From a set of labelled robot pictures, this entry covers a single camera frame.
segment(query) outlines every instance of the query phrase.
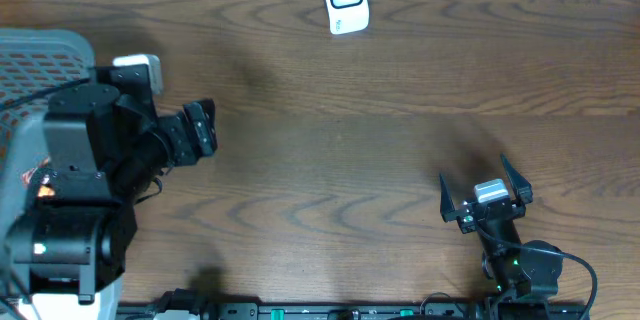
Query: perforated basket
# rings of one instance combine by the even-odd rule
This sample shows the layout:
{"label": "perforated basket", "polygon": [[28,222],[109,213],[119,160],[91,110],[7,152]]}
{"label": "perforated basket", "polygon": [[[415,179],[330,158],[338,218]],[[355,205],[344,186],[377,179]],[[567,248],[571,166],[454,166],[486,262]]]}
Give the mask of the perforated basket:
{"label": "perforated basket", "polygon": [[[0,29],[0,103],[85,78],[94,57],[89,42],[71,31]],[[0,113],[0,175],[20,121],[46,108],[47,99],[39,99]]]}

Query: wooden table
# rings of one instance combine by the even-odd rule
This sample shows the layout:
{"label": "wooden table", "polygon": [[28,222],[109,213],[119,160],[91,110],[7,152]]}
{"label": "wooden table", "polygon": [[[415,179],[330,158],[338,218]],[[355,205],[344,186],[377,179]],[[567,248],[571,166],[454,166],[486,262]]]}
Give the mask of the wooden table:
{"label": "wooden table", "polygon": [[[124,300],[176,287],[272,301],[480,296],[475,234],[438,213],[504,177],[517,221],[588,260],[593,319],[640,316],[640,0],[370,0],[329,34],[323,0],[0,0],[0,26],[64,28],[160,56],[163,111],[218,106],[220,149],[140,205]],[[590,280],[565,261],[559,298]]]}

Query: wooden tabletop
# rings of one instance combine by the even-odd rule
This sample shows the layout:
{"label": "wooden tabletop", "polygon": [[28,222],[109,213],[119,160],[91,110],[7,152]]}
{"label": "wooden tabletop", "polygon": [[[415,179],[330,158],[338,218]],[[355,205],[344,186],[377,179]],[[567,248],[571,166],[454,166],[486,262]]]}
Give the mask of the wooden tabletop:
{"label": "wooden tabletop", "polygon": [[[163,111],[217,104],[220,148],[137,208],[124,300],[176,287],[266,302],[493,291],[476,234],[438,212],[503,177],[516,225],[589,261],[593,319],[640,314],[640,0],[370,0],[330,35],[323,0],[0,0],[0,26],[160,56]],[[557,299],[586,301],[564,262]]]}

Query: gray basket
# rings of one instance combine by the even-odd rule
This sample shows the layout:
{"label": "gray basket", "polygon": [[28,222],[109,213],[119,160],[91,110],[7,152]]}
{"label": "gray basket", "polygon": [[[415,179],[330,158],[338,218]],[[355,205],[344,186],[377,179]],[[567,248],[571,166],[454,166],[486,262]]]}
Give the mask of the gray basket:
{"label": "gray basket", "polygon": [[[89,42],[71,31],[0,29],[0,103],[86,78],[94,58]],[[0,113],[0,177],[18,125],[46,108],[39,99]]]}

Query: wood grain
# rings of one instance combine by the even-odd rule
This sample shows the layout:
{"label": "wood grain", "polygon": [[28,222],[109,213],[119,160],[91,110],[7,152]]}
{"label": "wood grain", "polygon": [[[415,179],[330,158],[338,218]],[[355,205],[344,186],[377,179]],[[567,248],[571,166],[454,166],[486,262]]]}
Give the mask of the wood grain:
{"label": "wood grain", "polygon": [[[332,37],[323,0],[0,0],[0,26],[66,28],[106,64],[163,61],[163,111],[213,97],[220,149],[141,204],[125,300],[205,287],[263,301],[479,296],[475,235],[438,214],[503,176],[517,223],[588,260],[593,319],[640,314],[640,0],[371,0]],[[565,262],[559,299],[584,300]]]}

